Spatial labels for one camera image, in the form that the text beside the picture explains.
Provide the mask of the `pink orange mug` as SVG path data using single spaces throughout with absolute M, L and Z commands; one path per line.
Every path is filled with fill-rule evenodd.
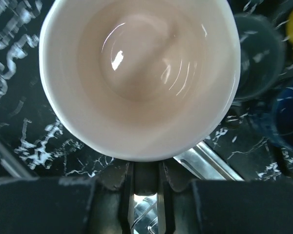
M 135 192 L 157 192 L 152 162 L 203 141 L 240 79 L 226 0 L 57 0 L 42 24 L 39 68 L 64 127 L 95 151 L 135 161 Z

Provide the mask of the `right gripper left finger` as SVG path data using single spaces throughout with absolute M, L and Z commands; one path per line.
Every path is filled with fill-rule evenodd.
M 129 234 L 131 163 L 99 176 L 0 177 L 0 234 Z

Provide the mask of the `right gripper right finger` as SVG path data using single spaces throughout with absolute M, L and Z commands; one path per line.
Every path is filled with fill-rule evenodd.
M 200 180 L 159 163 L 161 234 L 293 234 L 292 181 Z

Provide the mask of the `dark grey mug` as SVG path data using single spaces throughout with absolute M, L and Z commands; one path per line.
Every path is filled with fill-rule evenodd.
M 285 64 L 282 35 L 261 15 L 234 15 L 241 47 L 241 74 L 235 101 L 257 98 L 279 80 Z

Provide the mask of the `navy blue mug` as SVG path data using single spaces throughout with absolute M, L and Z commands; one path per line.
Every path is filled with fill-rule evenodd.
M 277 149 L 293 153 L 293 79 L 250 103 L 249 123 Z

